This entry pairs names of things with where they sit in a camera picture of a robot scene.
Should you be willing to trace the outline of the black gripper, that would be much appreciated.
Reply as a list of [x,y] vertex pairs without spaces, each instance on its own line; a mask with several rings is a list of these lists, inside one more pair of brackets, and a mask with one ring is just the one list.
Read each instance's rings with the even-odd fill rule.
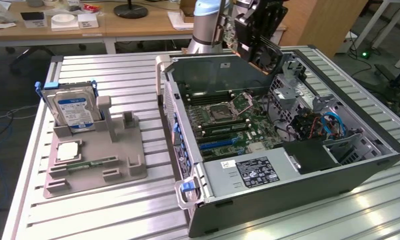
[[238,44],[251,47],[259,39],[270,40],[287,13],[281,0],[234,2],[234,36]]

